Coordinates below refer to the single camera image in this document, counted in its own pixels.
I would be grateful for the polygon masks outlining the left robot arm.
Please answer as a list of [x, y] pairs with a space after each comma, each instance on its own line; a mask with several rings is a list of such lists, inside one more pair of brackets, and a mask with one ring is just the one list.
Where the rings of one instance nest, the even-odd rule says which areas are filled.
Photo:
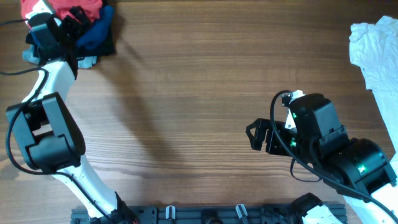
[[71, 11], [76, 20], [60, 20], [50, 6], [38, 2], [25, 15], [39, 44], [34, 68], [39, 77], [29, 95], [6, 110], [6, 152], [17, 169], [63, 182], [85, 206], [89, 223], [139, 223], [88, 162], [84, 137], [65, 105], [78, 75], [75, 40], [90, 24], [80, 6]]

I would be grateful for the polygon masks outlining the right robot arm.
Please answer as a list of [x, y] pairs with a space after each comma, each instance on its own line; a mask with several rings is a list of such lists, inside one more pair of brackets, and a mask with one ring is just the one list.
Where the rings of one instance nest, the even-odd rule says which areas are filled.
[[382, 149], [350, 139], [336, 119], [295, 118], [295, 129], [259, 118], [246, 127], [253, 150], [291, 157], [346, 197], [363, 223], [397, 223], [397, 174]]

